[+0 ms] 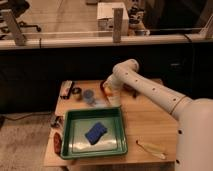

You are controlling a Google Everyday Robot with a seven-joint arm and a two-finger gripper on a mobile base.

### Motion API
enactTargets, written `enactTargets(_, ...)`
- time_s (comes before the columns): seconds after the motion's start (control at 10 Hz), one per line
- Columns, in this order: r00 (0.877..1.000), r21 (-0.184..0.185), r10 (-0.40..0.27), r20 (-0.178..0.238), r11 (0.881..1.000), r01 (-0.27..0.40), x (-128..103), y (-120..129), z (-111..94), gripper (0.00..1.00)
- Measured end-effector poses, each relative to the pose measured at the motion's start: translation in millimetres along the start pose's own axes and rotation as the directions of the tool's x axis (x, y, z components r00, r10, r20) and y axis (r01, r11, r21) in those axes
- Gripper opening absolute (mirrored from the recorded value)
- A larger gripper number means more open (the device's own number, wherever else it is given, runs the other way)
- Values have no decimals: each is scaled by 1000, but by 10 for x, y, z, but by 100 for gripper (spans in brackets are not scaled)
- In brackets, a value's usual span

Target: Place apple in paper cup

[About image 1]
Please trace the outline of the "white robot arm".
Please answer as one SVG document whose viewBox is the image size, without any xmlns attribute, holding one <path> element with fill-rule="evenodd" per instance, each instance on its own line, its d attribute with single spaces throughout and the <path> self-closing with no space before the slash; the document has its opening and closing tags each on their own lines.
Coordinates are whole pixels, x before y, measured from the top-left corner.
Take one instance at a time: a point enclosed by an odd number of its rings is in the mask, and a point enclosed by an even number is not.
<svg viewBox="0 0 213 171">
<path fill-rule="evenodd" d="M 106 84 L 112 104 L 120 105 L 120 89 L 129 85 L 178 121 L 175 171 L 213 171 L 213 99 L 190 97 L 138 74 L 135 59 L 118 63 Z"/>
</svg>

